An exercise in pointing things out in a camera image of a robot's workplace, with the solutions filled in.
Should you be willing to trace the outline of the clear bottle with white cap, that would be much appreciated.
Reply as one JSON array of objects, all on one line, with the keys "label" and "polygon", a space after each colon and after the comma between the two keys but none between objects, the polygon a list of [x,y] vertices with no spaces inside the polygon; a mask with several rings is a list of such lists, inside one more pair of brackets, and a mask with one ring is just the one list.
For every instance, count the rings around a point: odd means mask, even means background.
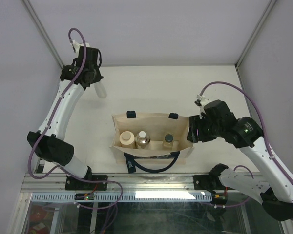
[{"label": "clear bottle with white cap", "polygon": [[135,137],[137,147],[144,149],[150,143],[150,136],[145,131],[140,131]]}]

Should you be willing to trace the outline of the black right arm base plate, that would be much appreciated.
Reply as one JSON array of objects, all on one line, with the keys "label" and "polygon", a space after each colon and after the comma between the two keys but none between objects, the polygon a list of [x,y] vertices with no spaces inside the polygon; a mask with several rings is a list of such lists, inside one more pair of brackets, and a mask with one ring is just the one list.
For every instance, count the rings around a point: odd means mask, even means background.
[{"label": "black right arm base plate", "polygon": [[223,189],[218,178],[210,175],[194,175],[193,184],[195,190],[207,190],[211,192]]}]

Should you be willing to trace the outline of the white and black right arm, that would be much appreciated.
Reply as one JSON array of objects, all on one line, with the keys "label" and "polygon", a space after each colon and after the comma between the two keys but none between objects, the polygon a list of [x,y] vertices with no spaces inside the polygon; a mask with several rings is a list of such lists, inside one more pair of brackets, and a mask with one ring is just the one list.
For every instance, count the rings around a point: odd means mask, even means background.
[{"label": "white and black right arm", "polygon": [[256,200],[272,218],[293,219],[293,174],[265,143],[263,129],[251,117],[236,118],[224,101],[198,96],[198,115],[190,116],[187,139],[192,143],[222,138],[240,150],[259,170],[264,181],[241,175],[218,163],[199,180],[201,188],[214,193],[229,187]]}]

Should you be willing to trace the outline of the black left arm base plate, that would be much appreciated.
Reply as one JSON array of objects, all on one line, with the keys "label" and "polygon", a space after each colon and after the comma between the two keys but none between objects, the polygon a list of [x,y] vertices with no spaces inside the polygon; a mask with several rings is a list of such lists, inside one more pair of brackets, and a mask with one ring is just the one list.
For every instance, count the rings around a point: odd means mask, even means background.
[{"label": "black left arm base plate", "polygon": [[106,191],[107,190],[107,175],[92,175],[91,181],[103,181],[105,183],[88,183],[82,182],[71,176],[66,177],[65,190],[67,191]]}]

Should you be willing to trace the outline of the cream canvas tote bag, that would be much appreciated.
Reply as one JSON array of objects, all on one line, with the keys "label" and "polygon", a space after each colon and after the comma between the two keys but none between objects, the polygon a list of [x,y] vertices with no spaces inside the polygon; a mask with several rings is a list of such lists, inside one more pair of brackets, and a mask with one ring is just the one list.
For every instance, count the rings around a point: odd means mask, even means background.
[{"label": "cream canvas tote bag", "polygon": [[[177,113],[136,113],[127,111],[125,114],[112,117],[115,135],[110,149],[118,164],[125,164],[128,172],[133,173],[136,168],[144,172],[159,173],[171,168],[175,163],[184,164],[186,158],[194,150],[193,143],[187,140],[189,117]],[[132,132],[135,137],[140,131],[150,136],[150,143],[144,149],[123,148],[120,144],[120,134],[124,131]],[[174,143],[172,149],[163,147],[166,134],[172,134]]]}]

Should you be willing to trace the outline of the square bottle with dark cap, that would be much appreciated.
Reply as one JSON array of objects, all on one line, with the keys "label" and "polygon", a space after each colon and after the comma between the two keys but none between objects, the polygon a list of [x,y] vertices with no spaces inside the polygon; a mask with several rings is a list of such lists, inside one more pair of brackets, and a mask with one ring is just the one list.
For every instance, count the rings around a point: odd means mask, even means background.
[{"label": "square bottle with dark cap", "polygon": [[172,149],[174,143],[174,137],[172,134],[166,134],[163,139],[163,147],[167,149]]}]

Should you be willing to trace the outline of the beige bottle with round cap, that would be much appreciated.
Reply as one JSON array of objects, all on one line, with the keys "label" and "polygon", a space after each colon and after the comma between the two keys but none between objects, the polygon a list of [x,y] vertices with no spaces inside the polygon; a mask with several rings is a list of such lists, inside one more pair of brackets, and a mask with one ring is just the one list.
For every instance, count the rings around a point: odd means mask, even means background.
[{"label": "beige bottle with round cap", "polygon": [[136,148],[135,135],[130,131],[124,131],[119,137],[120,144],[123,148]]}]

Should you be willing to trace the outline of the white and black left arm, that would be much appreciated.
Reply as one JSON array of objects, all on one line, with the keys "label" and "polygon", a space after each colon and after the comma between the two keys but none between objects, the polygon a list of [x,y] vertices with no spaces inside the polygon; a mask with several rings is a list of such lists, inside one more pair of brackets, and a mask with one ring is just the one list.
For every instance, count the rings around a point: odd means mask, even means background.
[{"label": "white and black left arm", "polygon": [[92,170],[74,154],[74,147],[65,142],[65,133],[73,110],[86,88],[94,86],[97,96],[105,98],[107,92],[101,82],[99,70],[102,54],[99,49],[89,45],[75,45],[77,57],[71,65],[66,65],[60,75],[57,95],[37,131],[30,131],[27,141],[32,147],[30,156],[54,163],[57,168],[73,175],[81,189],[92,185]]}]

